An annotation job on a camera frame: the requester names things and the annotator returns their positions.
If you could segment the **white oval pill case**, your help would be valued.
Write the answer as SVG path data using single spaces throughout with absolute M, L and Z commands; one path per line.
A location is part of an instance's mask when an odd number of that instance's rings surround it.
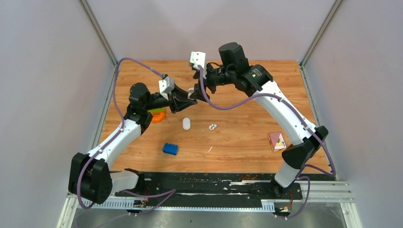
M 191 120 L 187 117 L 182 120 L 182 128 L 184 130 L 189 130 L 191 128 Z

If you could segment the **white earbud charging case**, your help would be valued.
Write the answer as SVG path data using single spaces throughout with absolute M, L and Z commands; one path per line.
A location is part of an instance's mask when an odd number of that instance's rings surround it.
M 196 99 L 196 93 L 195 90 L 193 88 L 188 89 L 188 98 L 189 99 Z

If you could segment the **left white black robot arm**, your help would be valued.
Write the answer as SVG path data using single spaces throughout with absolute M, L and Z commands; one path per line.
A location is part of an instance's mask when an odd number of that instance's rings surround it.
M 129 105 L 119 126 L 97 147 L 73 156 L 68 191 L 96 204 L 102 204 L 110 194 L 128 190 L 134 196 L 145 192 L 145 182 L 133 169 L 111 172 L 110 166 L 130 143 L 149 127 L 150 110 L 169 107 L 173 113 L 197 104 L 187 92 L 174 86 L 167 93 L 150 93 L 144 83 L 130 88 Z

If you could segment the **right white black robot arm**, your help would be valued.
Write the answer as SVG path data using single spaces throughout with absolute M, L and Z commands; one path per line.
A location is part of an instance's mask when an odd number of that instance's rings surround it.
M 291 145 L 282 152 L 283 163 L 271 185 L 272 194 L 284 198 L 290 193 L 290 185 L 302 172 L 303 166 L 322 146 L 328 135 L 324 126 L 315 126 L 286 98 L 273 76 L 262 65 L 250 65 L 243 48 L 236 42 L 219 47 L 222 64 L 217 68 L 207 62 L 204 52 L 192 51 L 189 66 L 198 79 L 191 98 L 207 102 L 218 110 L 230 110 L 254 100 L 281 126 Z M 247 98 L 229 107 L 218 107 L 206 93 L 216 92 L 217 86 L 233 84 Z

